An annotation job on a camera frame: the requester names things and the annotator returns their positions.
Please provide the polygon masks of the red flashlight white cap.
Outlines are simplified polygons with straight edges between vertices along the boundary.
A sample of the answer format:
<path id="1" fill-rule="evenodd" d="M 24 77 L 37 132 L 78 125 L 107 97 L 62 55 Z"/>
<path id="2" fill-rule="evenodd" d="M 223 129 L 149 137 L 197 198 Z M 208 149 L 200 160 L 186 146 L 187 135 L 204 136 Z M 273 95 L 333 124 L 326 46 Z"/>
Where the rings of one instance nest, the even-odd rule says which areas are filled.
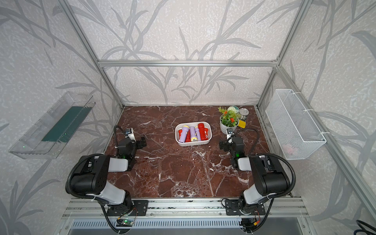
<path id="1" fill-rule="evenodd" d="M 209 136 L 208 136 L 208 128 L 205 127 L 205 139 L 208 140 L 209 139 Z"/>

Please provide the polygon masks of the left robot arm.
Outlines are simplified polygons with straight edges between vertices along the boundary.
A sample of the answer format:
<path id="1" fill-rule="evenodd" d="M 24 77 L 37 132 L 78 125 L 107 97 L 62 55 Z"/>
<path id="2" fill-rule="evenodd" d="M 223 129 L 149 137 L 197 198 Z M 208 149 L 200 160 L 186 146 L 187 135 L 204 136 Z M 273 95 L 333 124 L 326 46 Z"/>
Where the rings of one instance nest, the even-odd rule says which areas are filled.
<path id="1" fill-rule="evenodd" d="M 136 140 L 133 128 L 114 126 L 115 155 L 101 153 L 82 156 L 66 181 L 66 192 L 76 198 L 91 199 L 109 216 L 145 216 L 147 200 L 132 200 L 129 191 L 108 181 L 112 172 L 129 172 L 136 163 L 136 152 L 147 146 L 146 138 Z"/>

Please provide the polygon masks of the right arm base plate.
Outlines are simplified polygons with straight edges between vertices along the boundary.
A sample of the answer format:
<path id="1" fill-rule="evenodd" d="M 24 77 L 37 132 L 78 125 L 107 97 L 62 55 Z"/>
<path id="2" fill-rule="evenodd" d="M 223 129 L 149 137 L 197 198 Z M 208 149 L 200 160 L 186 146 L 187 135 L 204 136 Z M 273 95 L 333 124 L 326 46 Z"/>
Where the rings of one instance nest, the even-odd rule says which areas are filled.
<path id="1" fill-rule="evenodd" d="M 242 199 L 228 199 L 221 200 L 222 206 L 226 210 L 226 215 L 266 215 L 265 207 L 263 204 L 247 204 Z"/>

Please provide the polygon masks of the white plastic storage box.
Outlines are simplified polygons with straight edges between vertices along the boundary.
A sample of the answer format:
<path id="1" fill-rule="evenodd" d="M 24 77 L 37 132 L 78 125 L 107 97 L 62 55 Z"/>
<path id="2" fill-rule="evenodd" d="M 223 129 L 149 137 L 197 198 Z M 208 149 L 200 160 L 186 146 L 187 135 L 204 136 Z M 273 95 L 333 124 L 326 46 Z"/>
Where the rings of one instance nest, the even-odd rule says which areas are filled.
<path id="1" fill-rule="evenodd" d="M 205 121 L 181 123 L 175 127 L 175 140 L 182 147 L 206 145 L 211 139 L 211 126 Z"/>

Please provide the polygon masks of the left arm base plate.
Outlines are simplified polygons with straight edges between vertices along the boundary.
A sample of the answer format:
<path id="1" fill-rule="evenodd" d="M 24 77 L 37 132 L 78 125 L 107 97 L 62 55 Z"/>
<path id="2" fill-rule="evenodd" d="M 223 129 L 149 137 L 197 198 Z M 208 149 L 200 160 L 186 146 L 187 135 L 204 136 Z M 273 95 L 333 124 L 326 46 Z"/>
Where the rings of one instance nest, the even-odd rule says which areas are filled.
<path id="1" fill-rule="evenodd" d="M 148 200 L 133 200 L 129 205 L 110 205 L 106 212 L 107 216 L 146 216 Z"/>

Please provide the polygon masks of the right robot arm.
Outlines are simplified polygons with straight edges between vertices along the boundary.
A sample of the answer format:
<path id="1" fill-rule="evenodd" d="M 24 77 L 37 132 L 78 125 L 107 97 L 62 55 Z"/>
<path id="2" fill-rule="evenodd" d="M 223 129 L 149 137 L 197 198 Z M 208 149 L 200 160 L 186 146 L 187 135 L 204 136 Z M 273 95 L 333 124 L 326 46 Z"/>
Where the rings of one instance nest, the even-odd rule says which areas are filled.
<path id="1" fill-rule="evenodd" d="M 291 193 L 296 184 L 296 173 L 292 165 L 283 157 L 272 153 L 245 154 L 243 138 L 231 128 L 226 130 L 227 140 L 219 143 L 219 148 L 231 153 L 232 167 L 252 173 L 254 184 L 246 189 L 238 199 L 222 199 L 221 204 L 227 215 L 265 215 L 263 205 L 272 199 Z"/>

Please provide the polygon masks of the all-red flashlight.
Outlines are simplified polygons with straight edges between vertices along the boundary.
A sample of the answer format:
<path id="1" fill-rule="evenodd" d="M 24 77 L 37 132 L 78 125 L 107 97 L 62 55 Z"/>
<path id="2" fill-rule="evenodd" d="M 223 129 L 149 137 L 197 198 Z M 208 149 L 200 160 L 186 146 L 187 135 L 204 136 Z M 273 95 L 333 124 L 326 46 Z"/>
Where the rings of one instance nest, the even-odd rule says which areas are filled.
<path id="1" fill-rule="evenodd" d="M 205 125 L 204 125 L 204 123 L 199 123 L 198 124 L 198 130 L 199 130 L 199 133 L 200 133 L 201 140 L 202 141 L 207 140 L 207 135 L 206 135 L 206 132 L 205 132 Z"/>
<path id="2" fill-rule="evenodd" d="M 191 136 L 190 134 L 188 133 L 187 136 L 186 136 L 186 139 L 185 139 L 185 142 L 188 143 L 191 141 Z"/>

